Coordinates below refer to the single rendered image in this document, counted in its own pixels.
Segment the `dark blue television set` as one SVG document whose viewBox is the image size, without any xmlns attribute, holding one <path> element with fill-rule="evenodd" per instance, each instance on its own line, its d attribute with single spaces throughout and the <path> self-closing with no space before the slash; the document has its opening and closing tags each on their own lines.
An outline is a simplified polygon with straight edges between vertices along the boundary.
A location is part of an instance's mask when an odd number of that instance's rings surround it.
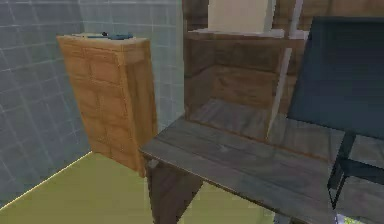
<svg viewBox="0 0 384 224">
<path fill-rule="evenodd" d="M 333 207 L 349 177 L 384 185 L 384 168 L 350 158 L 357 136 L 384 140 L 384 17 L 313 18 L 287 117 L 344 133 L 327 181 Z"/>
</svg>

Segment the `dark wooden desk with hutch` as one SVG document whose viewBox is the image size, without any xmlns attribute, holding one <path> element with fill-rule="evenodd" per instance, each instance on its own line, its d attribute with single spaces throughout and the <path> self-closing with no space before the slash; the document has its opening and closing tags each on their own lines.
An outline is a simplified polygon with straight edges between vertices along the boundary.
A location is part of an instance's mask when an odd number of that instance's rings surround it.
<svg viewBox="0 0 384 224">
<path fill-rule="evenodd" d="M 329 201 L 341 132 L 287 116 L 313 19 L 379 18 L 384 0 L 276 0 L 260 33 L 210 30 L 209 0 L 181 6 L 185 112 L 142 149 L 155 223 L 176 224 L 210 183 L 291 224 L 384 224 L 382 186 L 351 179 Z"/>
</svg>

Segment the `light wooden chest of drawers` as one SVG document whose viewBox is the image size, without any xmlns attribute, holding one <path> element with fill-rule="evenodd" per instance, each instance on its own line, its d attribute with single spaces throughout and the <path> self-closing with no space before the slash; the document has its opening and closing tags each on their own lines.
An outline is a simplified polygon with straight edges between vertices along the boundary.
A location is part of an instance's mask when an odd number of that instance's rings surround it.
<svg viewBox="0 0 384 224">
<path fill-rule="evenodd" d="M 140 148 L 158 133 L 150 40 L 58 35 L 91 151 L 145 175 Z"/>
</svg>

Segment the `cream box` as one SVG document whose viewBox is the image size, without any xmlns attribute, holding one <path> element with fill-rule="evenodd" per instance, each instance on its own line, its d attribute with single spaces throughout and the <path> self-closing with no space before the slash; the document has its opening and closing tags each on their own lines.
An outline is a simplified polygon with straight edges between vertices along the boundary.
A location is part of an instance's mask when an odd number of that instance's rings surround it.
<svg viewBox="0 0 384 224">
<path fill-rule="evenodd" d="M 272 29 L 277 0 L 209 0 L 208 29 L 263 33 Z"/>
</svg>

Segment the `blue flat object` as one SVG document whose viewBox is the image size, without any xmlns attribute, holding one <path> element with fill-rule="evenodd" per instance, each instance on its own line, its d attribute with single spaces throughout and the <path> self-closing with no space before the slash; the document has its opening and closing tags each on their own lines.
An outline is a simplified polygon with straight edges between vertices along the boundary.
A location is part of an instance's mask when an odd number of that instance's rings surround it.
<svg viewBox="0 0 384 224">
<path fill-rule="evenodd" d="M 98 34 L 87 35 L 87 38 L 92 39 L 109 39 L 109 40 L 126 40 L 133 38 L 131 34 L 110 34 L 107 32 L 102 32 Z"/>
</svg>

